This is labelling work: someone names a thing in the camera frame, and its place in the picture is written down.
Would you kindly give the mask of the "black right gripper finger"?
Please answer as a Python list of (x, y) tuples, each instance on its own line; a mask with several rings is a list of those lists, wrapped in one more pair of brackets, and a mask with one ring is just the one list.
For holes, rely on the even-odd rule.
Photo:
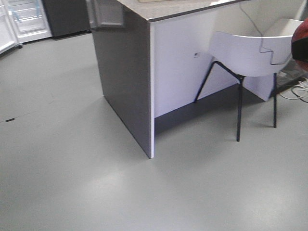
[(301, 38), (292, 42), (292, 57), (301, 62), (308, 61), (308, 38)]

